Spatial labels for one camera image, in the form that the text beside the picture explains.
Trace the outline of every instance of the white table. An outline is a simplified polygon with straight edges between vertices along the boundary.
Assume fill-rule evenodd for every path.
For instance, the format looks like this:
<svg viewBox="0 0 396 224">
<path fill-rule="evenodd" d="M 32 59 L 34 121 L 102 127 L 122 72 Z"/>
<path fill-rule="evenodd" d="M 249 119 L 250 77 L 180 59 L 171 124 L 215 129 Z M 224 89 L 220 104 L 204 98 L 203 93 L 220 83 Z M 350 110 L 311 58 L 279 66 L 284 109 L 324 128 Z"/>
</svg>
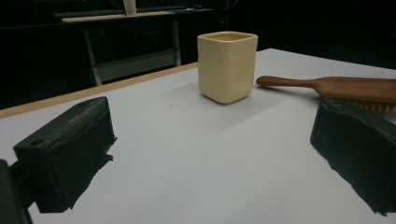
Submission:
<svg viewBox="0 0 396 224">
<path fill-rule="evenodd" d="M 257 54 L 263 75 L 393 77 L 396 71 L 286 51 Z M 198 90 L 197 69 L 0 119 L 1 156 L 72 105 L 108 98 L 109 162 L 72 210 L 34 223 L 396 223 L 374 214 L 309 143 L 318 101 L 304 88 L 255 86 L 233 105 Z"/>
</svg>

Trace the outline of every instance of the cup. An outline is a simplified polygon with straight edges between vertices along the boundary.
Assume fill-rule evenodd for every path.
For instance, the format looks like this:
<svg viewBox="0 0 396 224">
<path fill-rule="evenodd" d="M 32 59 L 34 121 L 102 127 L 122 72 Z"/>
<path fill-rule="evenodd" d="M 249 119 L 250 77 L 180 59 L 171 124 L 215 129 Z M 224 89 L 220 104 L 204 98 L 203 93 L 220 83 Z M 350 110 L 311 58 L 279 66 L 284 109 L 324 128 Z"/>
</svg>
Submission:
<svg viewBox="0 0 396 224">
<path fill-rule="evenodd" d="M 232 31 L 198 35 L 200 92 L 221 104 L 249 96 L 258 39 L 254 34 Z"/>
</svg>

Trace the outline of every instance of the cup rim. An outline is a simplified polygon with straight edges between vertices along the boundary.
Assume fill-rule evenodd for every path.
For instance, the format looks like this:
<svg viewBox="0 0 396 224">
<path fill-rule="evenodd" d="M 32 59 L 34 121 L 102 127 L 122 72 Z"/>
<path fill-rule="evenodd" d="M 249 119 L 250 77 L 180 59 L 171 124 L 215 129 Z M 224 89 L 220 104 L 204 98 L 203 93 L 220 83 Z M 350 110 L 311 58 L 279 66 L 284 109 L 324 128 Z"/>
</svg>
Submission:
<svg viewBox="0 0 396 224">
<path fill-rule="evenodd" d="M 211 38 L 211 37 L 216 36 L 216 35 L 240 35 L 243 38 L 235 39 L 235 40 L 219 40 L 219 39 Z M 219 41 L 219 42 L 243 41 L 243 40 L 250 39 L 250 38 L 255 38 L 255 37 L 258 37 L 258 36 L 255 35 L 255 34 L 236 32 L 236 31 L 220 31 L 220 32 L 215 32 L 215 33 L 208 33 L 208 34 L 198 35 L 198 38 L 200 38 L 200 39 L 207 39 L 207 40 L 213 40 L 213 41 Z"/>
</svg>

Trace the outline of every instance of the brush bristles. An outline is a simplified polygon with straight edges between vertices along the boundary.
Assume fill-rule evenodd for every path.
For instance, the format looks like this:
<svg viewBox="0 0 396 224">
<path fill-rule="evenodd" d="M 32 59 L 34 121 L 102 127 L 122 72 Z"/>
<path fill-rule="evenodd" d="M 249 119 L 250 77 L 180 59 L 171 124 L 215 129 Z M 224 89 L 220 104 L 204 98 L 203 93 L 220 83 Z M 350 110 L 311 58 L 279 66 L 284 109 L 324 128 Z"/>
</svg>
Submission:
<svg viewBox="0 0 396 224">
<path fill-rule="evenodd" d="M 355 101 L 355 100 L 344 100 L 349 105 L 354 105 L 359 108 L 380 113 L 380 114 L 392 114 L 396 113 L 396 104 L 392 103 L 380 103 L 372 101 Z"/>
</svg>

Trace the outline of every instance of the table edge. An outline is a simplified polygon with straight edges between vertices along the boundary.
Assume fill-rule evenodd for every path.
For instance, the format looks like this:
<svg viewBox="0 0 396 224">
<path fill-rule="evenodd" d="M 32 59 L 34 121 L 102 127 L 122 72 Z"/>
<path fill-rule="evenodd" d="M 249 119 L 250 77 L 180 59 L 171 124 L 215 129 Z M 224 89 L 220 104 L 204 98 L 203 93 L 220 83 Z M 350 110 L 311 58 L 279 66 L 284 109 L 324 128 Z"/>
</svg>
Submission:
<svg viewBox="0 0 396 224">
<path fill-rule="evenodd" d="M 188 64 L 181 65 L 178 67 L 164 69 L 164 70 L 161 70 L 158 72 L 146 74 L 146 75 L 139 76 L 139 77 L 131 77 L 128 79 L 124 79 L 124 80 L 117 81 L 117 82 L 112 82 L 112 83 L 102 85 L 102 86 L 92 87 L 92 88 L 82 90 L 82 91 L 75 91 L 75 92 L 67 93 L 64 95 L 59 95 L 59 96 L 51 97 L 48 99 L 35 101 L 35 102 L 25 104 L 25 105 L 13 106 L 10 108 L 0 110 L 0 119 L 4 119 L 4 118 L 19 115 L 19 114 L 35 111 L 35 110 L 50 107 L 53 105 L 60 105 L 63 103 L 67 103 L 67 102 L 74 101 L 74 100 L 81 99 L 81 98 L 88 97 L 88 96 L 93 96 L 95 94 L 99 94 L 99 93 L 103 93 L 103 92 L 107 92 L 107 91 L 114 91 L 116 89 L 131 86 L 131 85 L 134 85 L 134 84 L 137 84 L 140 82 L 152 80 L 154 78 L 165 77 L 165 76 L 169 76 L 169 75 L 172 75 L 172 74 L 175 74 L 178 72 L 190 70 L 190 69 L 196 68 L 197 66 L 198 66 L 198 63 L 188 63 Z"/>
</svg>

